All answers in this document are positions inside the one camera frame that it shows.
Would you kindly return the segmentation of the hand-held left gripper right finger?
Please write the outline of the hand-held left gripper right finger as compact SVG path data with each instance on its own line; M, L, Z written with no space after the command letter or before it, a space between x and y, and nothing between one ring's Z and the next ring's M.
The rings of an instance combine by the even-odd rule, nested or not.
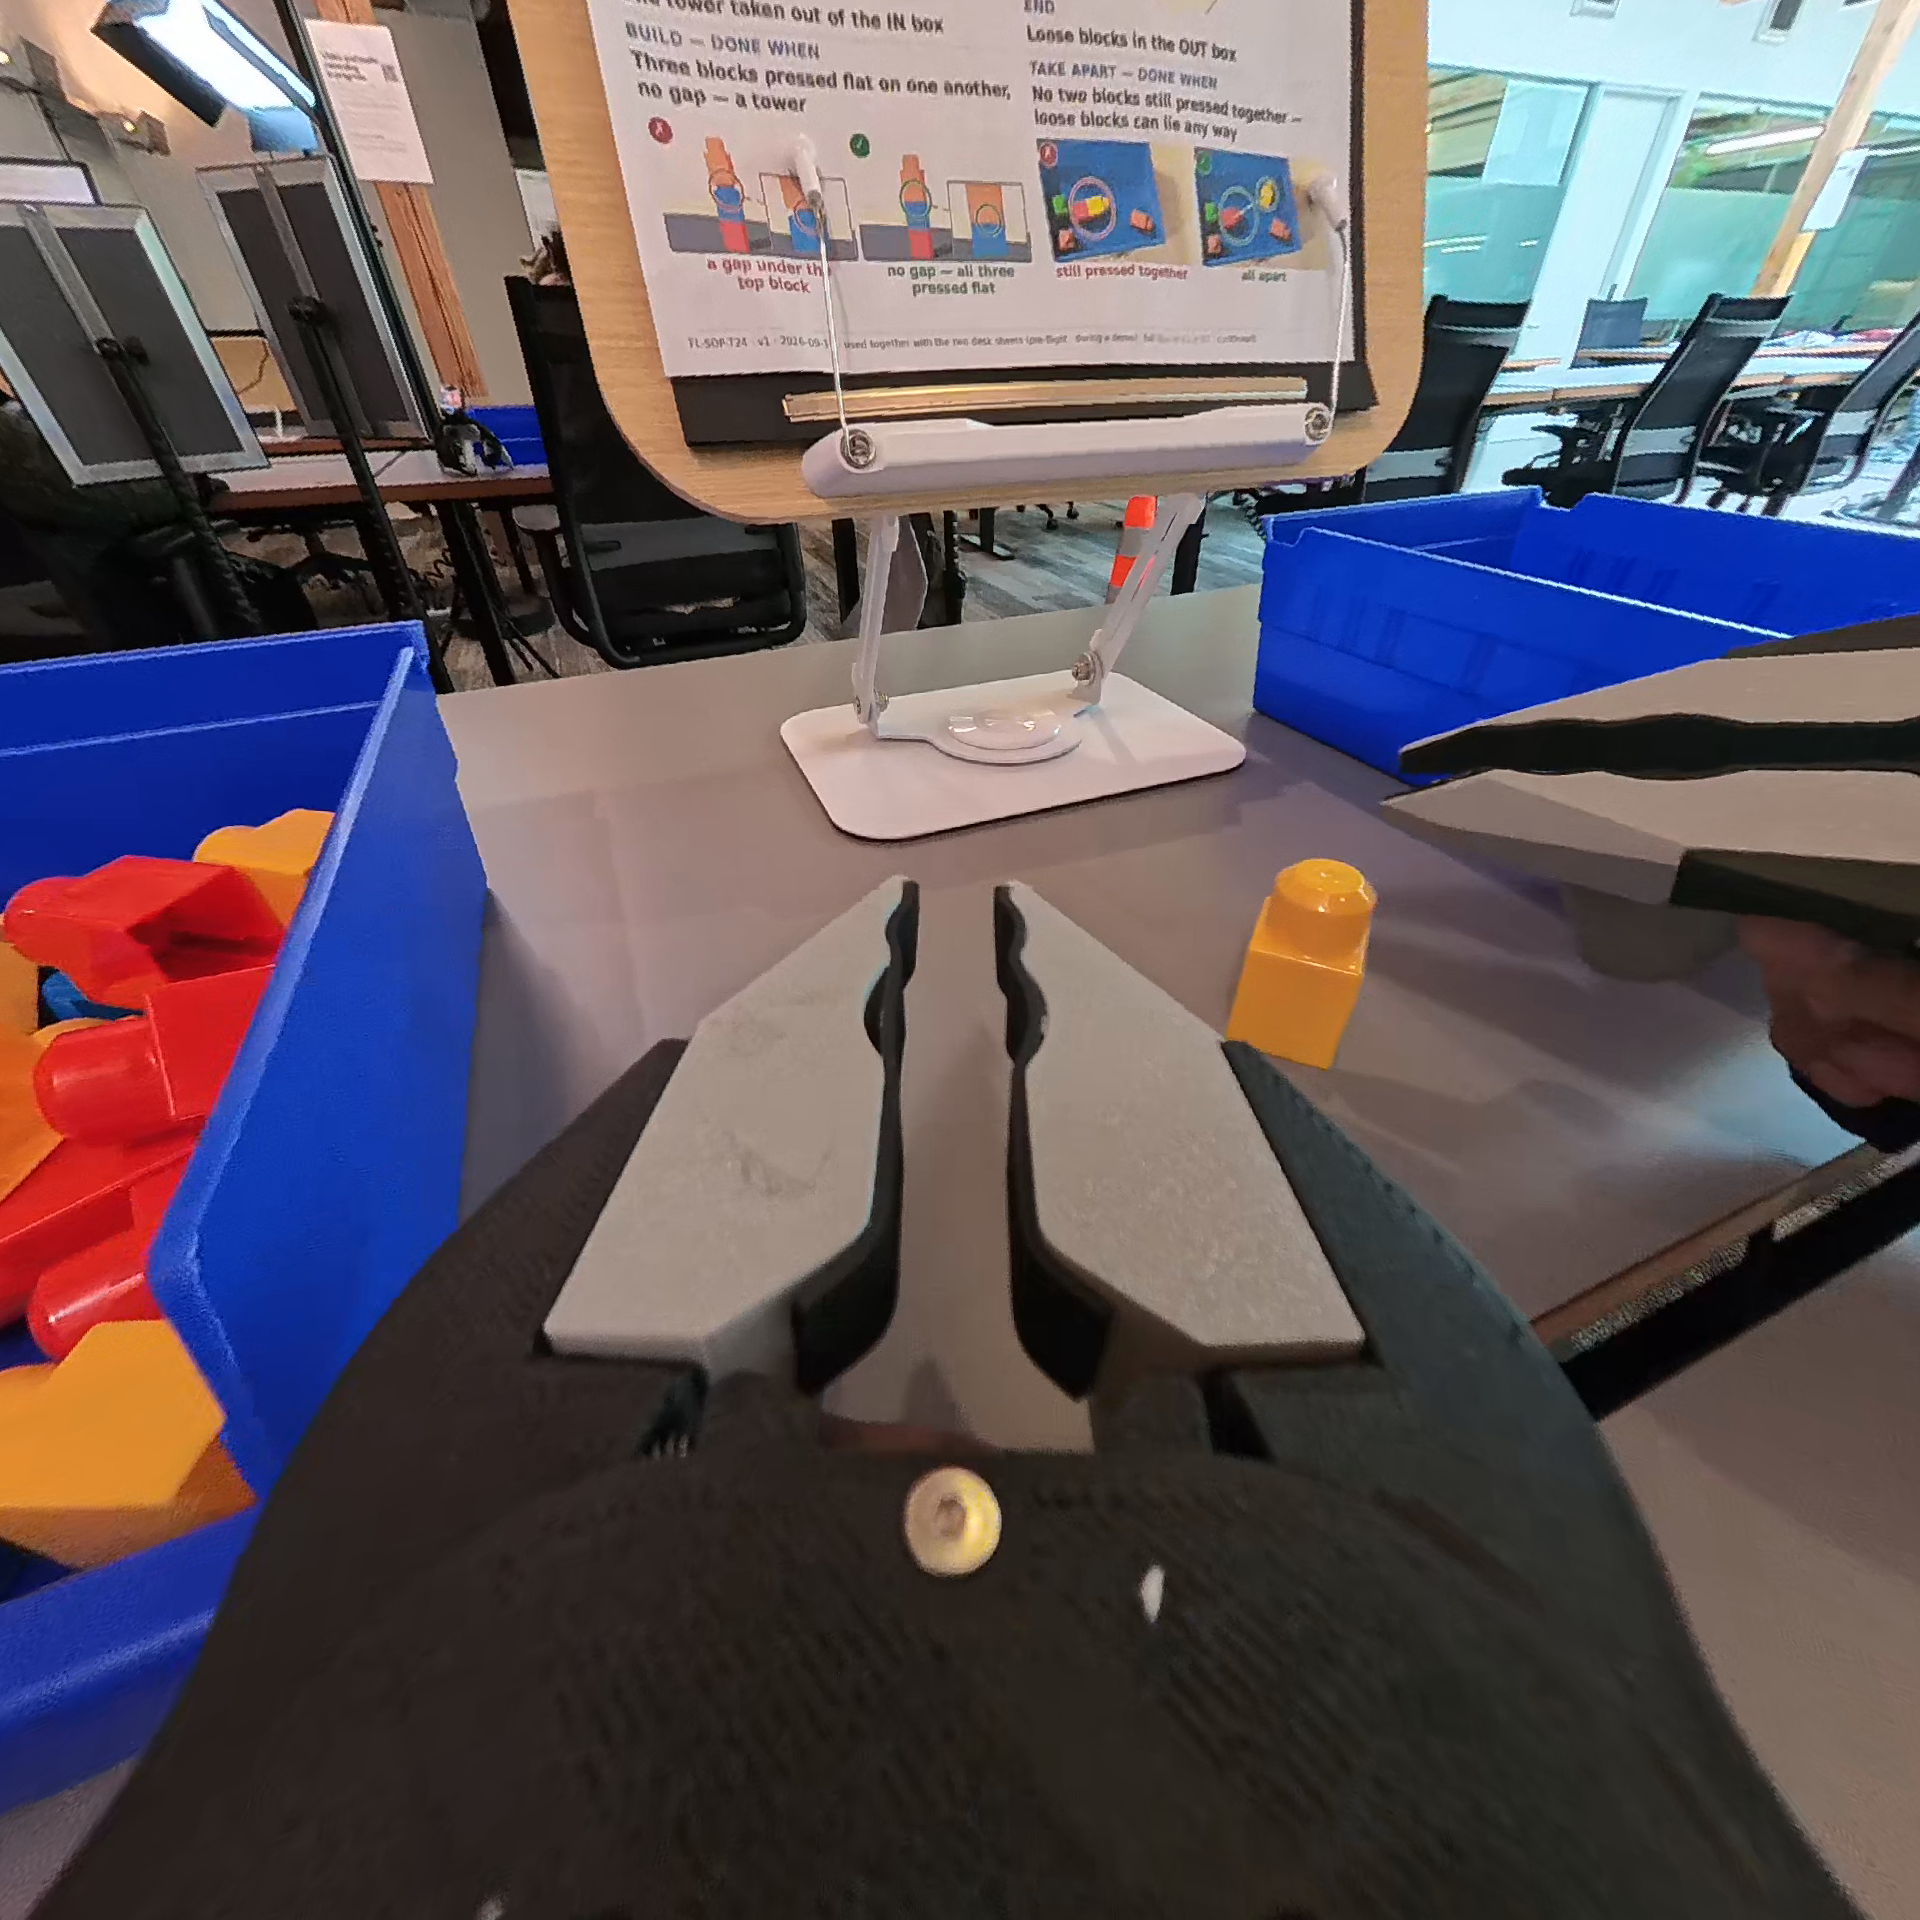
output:
M1029 884L991 898L1011 1295L1061 1393L1343 1365L1364 1329L1214 1028Z

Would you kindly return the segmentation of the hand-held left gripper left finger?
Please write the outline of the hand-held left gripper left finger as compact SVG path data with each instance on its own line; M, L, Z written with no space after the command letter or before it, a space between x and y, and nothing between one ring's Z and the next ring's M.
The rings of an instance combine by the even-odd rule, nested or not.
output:
M559 1359L822 1393L877 1349L902 1299L918 924L895 876L698 1023L550 1308Z

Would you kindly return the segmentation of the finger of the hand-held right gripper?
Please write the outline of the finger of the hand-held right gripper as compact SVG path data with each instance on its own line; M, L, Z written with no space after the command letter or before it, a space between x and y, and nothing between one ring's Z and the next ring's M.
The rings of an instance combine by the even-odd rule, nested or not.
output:
M1917 648L1740 654L1462 725L1401 776L1915 774Z
M1584 964L1692 978L1738 921L1917 957L1917 774L1476 774L1383 811L1454 856L1557 885Z

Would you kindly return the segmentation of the orange mega block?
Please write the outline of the orange mega block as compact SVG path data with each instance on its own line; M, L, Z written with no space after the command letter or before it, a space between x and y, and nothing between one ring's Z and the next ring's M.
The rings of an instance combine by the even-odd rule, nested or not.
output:
M1332 1068L1368 966L1379 893L1349 861L1289 865L1262 899L1224 1036Z

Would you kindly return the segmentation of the blue plastic bin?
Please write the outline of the blue plastic bin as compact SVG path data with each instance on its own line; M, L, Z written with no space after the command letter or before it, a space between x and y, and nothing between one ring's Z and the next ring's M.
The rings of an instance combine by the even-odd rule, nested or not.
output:
M1917 613L1917 538L1536 488L1262 522L1257 711L1392 776L1405 746Z
M156 1295L269 1494L455 1231L487 865L418 627L3 673L3 893L331 809L253 1033L158 1225Z

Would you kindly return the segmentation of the pile of mega blocks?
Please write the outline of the pile of mega blocks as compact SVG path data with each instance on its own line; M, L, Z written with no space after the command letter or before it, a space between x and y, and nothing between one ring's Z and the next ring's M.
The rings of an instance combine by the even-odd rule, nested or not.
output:
M3 1559L93 1572L253 1505L156 1256L331 827L290 809L3 909Z

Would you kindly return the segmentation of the person's right hand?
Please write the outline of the person's right hand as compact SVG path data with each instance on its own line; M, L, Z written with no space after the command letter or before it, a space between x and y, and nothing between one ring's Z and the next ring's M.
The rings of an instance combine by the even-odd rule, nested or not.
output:
M1841 1111L1917 1103L1917 959L1817 924L1740 919L1768 1001L1768 1036L1795 1077Z

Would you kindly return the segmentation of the black office chair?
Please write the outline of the black office chair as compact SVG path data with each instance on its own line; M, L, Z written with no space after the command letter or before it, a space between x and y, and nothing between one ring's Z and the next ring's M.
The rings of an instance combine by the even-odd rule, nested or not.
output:
M740 525L673 491L608 415L574 290L508 278L550 468L517 511L563 630L614 668L773 651L806 632L795 525Z
M1718 415L1786 307L1786 294L1710 294L1646 391L1599 417L1555 427L1562 451L1547 464L1515 468L1510 484L1541 488L1555 511L1585 496L1690 496Z
M227 545L253 621L239 621L194 522L167 483L77 484L17 398L3 398L3 526L47 566L108 651L156 651L321 627L294 571Z
M1917 321L1847 388L1732 402L1694 468L1710 483L1707 505L1735 500L1740 512L1758 502L1779 517L1809 488L1855 483L1915 372Z
M1485 402L1502 375L1531 303L1467 303L1431 294L1425 366L1392 444L1359 480L1359 502L1462 491Z

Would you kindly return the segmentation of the printed instruction sheet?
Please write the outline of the printed instruction sheet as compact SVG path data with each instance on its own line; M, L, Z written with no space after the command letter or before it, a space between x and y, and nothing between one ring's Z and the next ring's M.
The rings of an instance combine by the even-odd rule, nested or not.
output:
M1323 369L1356 3L593 3L670 375Z

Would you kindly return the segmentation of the grey framed panel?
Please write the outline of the grey framed panel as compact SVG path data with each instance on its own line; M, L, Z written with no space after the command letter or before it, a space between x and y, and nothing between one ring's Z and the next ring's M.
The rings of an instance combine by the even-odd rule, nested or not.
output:
M138 205L3 205L3 379L74 484L269 468Z
M337 437L337 398L358 440L423 446L428 427L343 168L280 154L205 164L199 183L303 427Z

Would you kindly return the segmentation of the studio light panel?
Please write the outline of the studio light panel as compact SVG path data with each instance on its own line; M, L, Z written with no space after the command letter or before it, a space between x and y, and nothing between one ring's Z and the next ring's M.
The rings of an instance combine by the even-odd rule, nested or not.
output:
M299 71L227 3L103 3L93 35L205 128L318 104Z

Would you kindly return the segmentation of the paper wall notice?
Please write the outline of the paper wall notice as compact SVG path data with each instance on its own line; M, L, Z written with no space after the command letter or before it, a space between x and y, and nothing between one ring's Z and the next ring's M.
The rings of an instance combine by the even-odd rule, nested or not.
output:
M428 188L432 164L392 28L314 19L305 35L357 176Z

